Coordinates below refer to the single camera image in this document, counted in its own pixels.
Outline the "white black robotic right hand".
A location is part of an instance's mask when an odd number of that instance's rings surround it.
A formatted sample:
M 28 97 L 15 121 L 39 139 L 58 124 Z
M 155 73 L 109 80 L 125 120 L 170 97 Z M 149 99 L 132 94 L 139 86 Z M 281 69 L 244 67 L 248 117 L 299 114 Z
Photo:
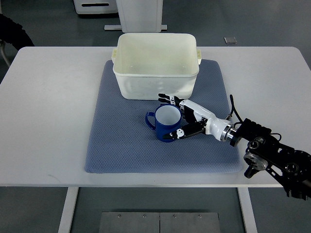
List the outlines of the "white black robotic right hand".
M 212 135 L 219 141 L 227 140 L 228 133 L 232 128 L 230 121 L 217 118 L 213 112 L 191 100 L 162 93 L 159 93 L 158 96 L 160 102 L 176 106 L 187 122 L 181 128 L 163 135 L 163 139 L 184 139 L 202 133 Z

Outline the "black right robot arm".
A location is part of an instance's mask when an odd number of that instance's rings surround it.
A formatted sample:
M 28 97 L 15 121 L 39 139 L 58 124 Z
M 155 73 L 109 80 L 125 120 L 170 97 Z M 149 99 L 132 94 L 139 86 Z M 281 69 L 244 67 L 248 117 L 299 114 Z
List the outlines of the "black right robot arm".
M 238 118 L 225 130 L 225 140 L 235 147 L 241 139 L 247 141 L 244 160 L 248 168 L 244 176 L 252 178 L 260 171 L 267 171 L 281 184 L 288 197 L 307 200 L 311 197 L 311 155 L 280 143 L 276 133 L 249 119 L 242 120 L 237 113 L 233 96 L 230 95 L 231 112 Z

